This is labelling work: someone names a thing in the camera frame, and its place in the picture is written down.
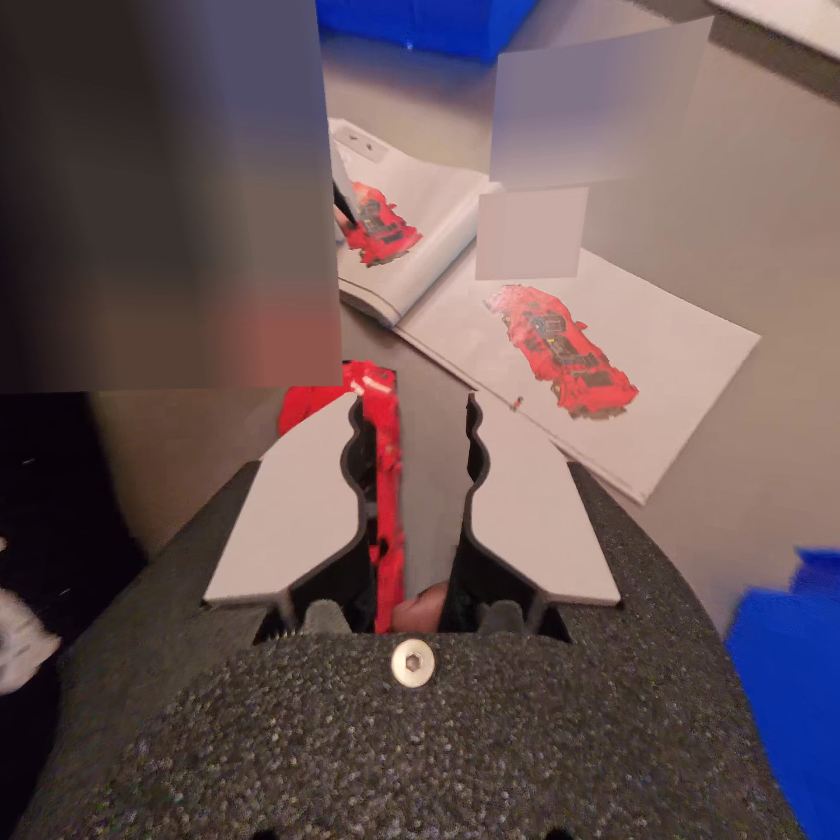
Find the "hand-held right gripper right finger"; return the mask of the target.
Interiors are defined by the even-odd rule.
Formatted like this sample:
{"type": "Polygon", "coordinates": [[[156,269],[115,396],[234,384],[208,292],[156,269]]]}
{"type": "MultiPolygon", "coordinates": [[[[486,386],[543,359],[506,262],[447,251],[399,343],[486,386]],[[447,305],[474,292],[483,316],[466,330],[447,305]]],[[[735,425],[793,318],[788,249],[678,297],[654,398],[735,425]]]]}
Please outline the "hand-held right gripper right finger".
{"type": "Polygon", "coordinates": [[[483,602],[617,606],[621,595],[566,457],[486,392],[467,402],[467,471],[456,571],[483,602]]]}

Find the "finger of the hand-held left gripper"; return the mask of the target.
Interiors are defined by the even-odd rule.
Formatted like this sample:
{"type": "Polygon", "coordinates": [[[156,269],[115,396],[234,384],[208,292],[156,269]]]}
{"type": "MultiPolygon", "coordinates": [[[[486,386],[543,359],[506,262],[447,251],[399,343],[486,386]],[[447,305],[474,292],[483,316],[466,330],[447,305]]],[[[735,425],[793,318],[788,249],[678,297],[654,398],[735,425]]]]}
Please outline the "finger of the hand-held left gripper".
{"type": "Polygon", "coordinates": [[[353,230],[360,222],[360,211],[356,195],[344,166],[338,145],[330,142],[330,159],[333,189],[333,219],[335,244],[346,241],[345,228],[353,230]]]}

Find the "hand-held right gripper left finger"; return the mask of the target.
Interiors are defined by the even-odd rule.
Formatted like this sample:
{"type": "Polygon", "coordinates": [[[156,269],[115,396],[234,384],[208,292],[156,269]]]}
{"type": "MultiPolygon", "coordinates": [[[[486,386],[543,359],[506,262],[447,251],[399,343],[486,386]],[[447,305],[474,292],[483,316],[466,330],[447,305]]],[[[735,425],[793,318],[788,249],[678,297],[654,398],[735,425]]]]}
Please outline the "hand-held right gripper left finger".
{"type": "Polygon", "coordinates": [[[355,392],[283,434],[261,457],[203,600],[281,602],[294,585],[364,536],[364,502],[350,477],[359,437],[355,392]]]}

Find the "red lego car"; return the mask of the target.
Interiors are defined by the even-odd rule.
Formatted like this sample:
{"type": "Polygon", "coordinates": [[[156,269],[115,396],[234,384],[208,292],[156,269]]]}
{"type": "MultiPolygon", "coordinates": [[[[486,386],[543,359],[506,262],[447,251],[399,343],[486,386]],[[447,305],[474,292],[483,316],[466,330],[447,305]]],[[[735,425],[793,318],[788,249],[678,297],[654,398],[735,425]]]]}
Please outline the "red lego car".
{"type": "Polygon", "coordinates": [[[404,599],[405,537],[401,510],[403,451],[400,404],[396,373],[370,360],[342,362],[341,385],[291,387],[277,419],[279,437],[312,414],[353,392],[363,404],[366,431],[372,431],[372,466],[366,468],[361,485],[369,505],[367,539],[375,573],[375,616],[377,634],[393,629],[392,615],[404,599]]]}

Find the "lego instruction booklet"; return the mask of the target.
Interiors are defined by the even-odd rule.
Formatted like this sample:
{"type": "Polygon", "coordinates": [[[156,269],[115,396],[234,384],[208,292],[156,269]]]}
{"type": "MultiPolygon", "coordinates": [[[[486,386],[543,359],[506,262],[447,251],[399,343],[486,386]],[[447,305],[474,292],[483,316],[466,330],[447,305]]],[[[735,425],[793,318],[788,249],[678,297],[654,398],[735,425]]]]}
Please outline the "lego instruction booklet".
{"type": "Polygon", "coordinates": [[[585,249],[572,277],[478,280],[479,202],[501,185],[329,130],[360,211],[342,298],[645,504],[760,337],[585,249]]]}

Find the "person's right hand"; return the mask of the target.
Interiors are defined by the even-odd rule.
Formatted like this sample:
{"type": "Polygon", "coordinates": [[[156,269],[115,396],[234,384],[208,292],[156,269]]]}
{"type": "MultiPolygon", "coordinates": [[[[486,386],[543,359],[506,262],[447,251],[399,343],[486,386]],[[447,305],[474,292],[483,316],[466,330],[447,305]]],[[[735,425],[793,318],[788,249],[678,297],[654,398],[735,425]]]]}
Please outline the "person's right hand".
{"type": "Polygon", "coordinates": [[[448,582],[440,581],[428,586],[415,597],[395,605],[392,611],[394,634],[435,634],[444,610],[448,582]]]}

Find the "blue plastic bin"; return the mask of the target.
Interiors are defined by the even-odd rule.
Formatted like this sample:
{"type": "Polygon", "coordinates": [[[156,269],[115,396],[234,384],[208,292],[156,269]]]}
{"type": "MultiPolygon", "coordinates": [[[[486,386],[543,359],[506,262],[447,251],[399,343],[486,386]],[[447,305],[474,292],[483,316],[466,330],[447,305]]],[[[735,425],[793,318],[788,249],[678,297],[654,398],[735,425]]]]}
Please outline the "blue plastic bin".
{"type": "Polygon", "coordinates": [[[743,596],[726,647],[808,838],[839,838],[839,550],[798,549],[789,589],[743,596]]]}
{"type": "Polygon", "coordinates": [[[317,1],[321,28],[493,62],[536,1],[317,1]]]}

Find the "white shoe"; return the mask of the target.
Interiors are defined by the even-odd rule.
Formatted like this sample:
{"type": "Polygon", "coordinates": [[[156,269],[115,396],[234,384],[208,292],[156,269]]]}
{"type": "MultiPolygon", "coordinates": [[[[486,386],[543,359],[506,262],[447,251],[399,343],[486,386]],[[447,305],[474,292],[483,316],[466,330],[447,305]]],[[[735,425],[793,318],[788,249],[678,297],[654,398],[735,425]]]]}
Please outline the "white shoe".
{"type": "Polygon", "coordinates": [[[43,563],[19,552],[5,533],[1,552],[1,694],[6,697],[36,676],[61,639],[42,617],[49,597],[43,563]]]}

